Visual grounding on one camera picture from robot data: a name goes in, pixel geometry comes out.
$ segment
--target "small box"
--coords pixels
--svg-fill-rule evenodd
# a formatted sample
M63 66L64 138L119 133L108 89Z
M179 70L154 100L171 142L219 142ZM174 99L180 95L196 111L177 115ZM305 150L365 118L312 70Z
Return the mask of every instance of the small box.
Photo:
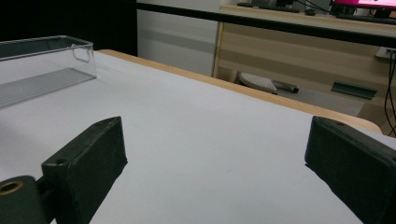
M0 42L0 108L96 78L92 45L65 35Z

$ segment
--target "table surface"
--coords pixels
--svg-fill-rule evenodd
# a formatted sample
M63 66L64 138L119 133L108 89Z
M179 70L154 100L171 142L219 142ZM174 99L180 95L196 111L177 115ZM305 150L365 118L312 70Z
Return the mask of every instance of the table surface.
M312 17L306 16L303 12L289 13L257 9L252 7L238 7L235 5L221 6L219 12L236 16L258 18L270 21L283 21L287 23L308 25L319 28L329 28L367 35L396 37L396 27L394 25L364 21L341 20L336 19L333 15L317 14L315 17Z
M312 115L94 56L97 79L1 110L0 179L39 178L75 136L121 116L129 163L92 223L361 223L304 165Z

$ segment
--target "white panel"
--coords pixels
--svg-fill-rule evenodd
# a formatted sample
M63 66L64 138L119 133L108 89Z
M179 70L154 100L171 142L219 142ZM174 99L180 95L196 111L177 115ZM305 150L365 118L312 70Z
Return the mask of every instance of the white panel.
M219 1L138 1L169 7L219 11ZM211 76L218 23L138 11L138 55L199 74Z

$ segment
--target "wooden desk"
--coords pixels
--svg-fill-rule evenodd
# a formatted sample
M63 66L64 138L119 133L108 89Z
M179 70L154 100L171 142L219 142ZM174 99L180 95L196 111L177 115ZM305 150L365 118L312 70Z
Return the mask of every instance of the wooden desk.
M283 105L283 106L293 108L296 110L304 111L304 112L312 114L312 115L317 115L317 116L321 116L321 117L329 118L329 119L335 119L335 120L347 123L347 124L355 126L355 127L360 127L360 128L370 130L370 131L373 131L376 133L381 133L381 131L377 125L375 125L371 121L368 121L365 119L359 119L359 118L355 118L355 117L352 117L352 116L349 116L346 114L331 111L329 109L325 109L322 107L309 105L309 104L305 104L305 103L298 102L298 101L293 101L291 99L281 97L281 96L276 96L273 94L269 94L267 92L256 91L251 88L235 85L233 83L219 80L217 78L202 76L199 74L195 74L193 72L178 69L178 68L168 66L165 64L155 63L155 62L145 60L142 58L137 58L137 57L134 57L131 55L123 54L123 53L120 53L120 52L117 52L114 50L102 49L102 50L99 50L99 52L107 54L107 55L111 55L114 57L118 57L123 60L130 61L130 62L140 63L145 66L161 69L163 71L174 73L174 74L177 74L177 75L180 75L183 77L188 77L188 78L192 78L195 80L199 80L199 81L202 81L202 82L205 82L208 84L222 87L222 88L230 90L230 91L236 91L236 92L239 92L239 93L251 96L251 97L255 97L257 99L261 99L261 100L264 100L267 102L277 104L277 105Z
M396 39L396 27L392 25L235 6L222 6L220 12ZM383 106L388 89L389 61L377 59L378 50L378 46L220 23L214 77L233 82L235 71L242 71L364 102L359 117L382 127L386 123ZM367 100L335 92L332 85L336 81L375 89L377 94ZM392 83L391 88L396 91L396 84Z

